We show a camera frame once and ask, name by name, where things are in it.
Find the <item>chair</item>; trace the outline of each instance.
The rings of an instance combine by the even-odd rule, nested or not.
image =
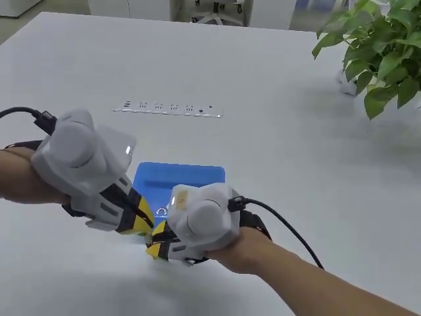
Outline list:
[[[195,0],[196,7],[199,7],[201,5],[201,2],[204,2],[204,0]],[[197,12],[195,13],[195,16],[191,18],[191,22],[199,24],[210,24],[214,21],[217,25],[226,25],[227,23],[229,23],[234,26],[244,26],[243,20],[221,13],[221,11],[225,10],[226,5],[236,5],[237,12],[239,14],[243,12],[243,1],[218,0],[213,1],[212,12]]]

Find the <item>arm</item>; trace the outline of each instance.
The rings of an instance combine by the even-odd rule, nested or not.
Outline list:
[[[44,183],[31,166],[34,152],[23,147],[0,150],[0,198],[18,203],[68,203],[68,198]]]
[[[250,228],[241,229],[234,245],[209,257],[233,272],[263,279],[297,316],[416,316],[303,261]]]

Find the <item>hand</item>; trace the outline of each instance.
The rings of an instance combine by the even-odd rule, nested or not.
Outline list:
[[[0,198],[28,204],[67,204],[70,199],[46,184],[31,165],[34,151],[11,147],[0,151]]]
[[[262,250],[273,245],[272,241],[257,229],[243,227],[232,245],[222,250],[211,251],[207,257],[217,260],[232,272],[253,275],[257,272]]]

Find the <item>white cabinet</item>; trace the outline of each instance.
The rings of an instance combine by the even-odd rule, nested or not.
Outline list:
[[[171,21],[170,2],[173,0],[128,0],[130,17],[146,20]]]
[[[0,16],[18,17],[41,0],[0,0]]]
[[[130,18],[127,0],[88,0],[92,15]]]
[[[297,0],[254,0],[250,27],[288,30]]]

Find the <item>power strip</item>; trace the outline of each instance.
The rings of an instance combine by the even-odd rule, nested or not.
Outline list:
[[[196,105],[177,105],[163,104],[158,102],[146,101],[126,101],[123,106],[113,109],[114,112],[131,112],[131,113],[148,113],[148,114],[165,114],[165,115],[183,115],[186,117],[214,117],[221,118],[222,111],[213,105],[196,106]]]

